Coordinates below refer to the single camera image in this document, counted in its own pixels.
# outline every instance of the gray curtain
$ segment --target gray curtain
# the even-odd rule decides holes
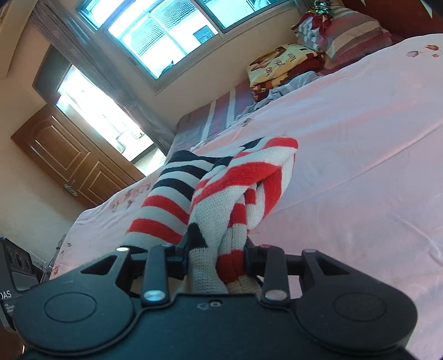
[[[39,0],[31,20],[48,41],[96,86],[111,97],[155,145],[167,154],[173,131],[132,91],[105,53],[57,0]]]

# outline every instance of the mattress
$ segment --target mattress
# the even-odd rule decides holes
[[[405,40],[272,102],[195,150],[220,156],[269,135],[297,139],[287,191],[250,237],[315,248],[410,296],[408,349],[443,355],[443,35]],[[53,276],[124,243],[161,169],[83,212]],[[300,295],[291,278],[291,295]]]

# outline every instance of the ceiling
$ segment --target ceiling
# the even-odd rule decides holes
[[[0,10],[0,80],[8,74],[14,50],[38,0],[12,0]]]

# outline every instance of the hanging ornament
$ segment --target hanging ornament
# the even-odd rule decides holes
[[[300,21],[293,25],[291,29],[296,30],[303,21],[310,17],[312,17],[311,29],[318,29],[320,35],[325,36],[326,29],[331,25],[333,17],[330,0],[315,0],[312,9],[304,14]]]

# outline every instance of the round pad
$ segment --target round pad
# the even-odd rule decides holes
[[[78,277],[74,271],[25,293],[14,324],[26,345],[79,352],[115,339],[133,316],[130,297],[114,283],[98,275]]]
[[[378,296],[367,293],[348,293],[334,301],[335,311],[352,321],[374,321],[383,316],[386,305]]]
[[[303,294],[296,307],[301,325],[338,351],[368,353],[405,345],[417,322],[412,300],[375,279],[352,278],[331,277]]]
[[[75,303],[69,311],[66,304]],[[94,314],[97,303],[93,297],[82,293],[66,293],[54,296],[45,304],[45,312],[52,320],[59,322],[78,322]]]

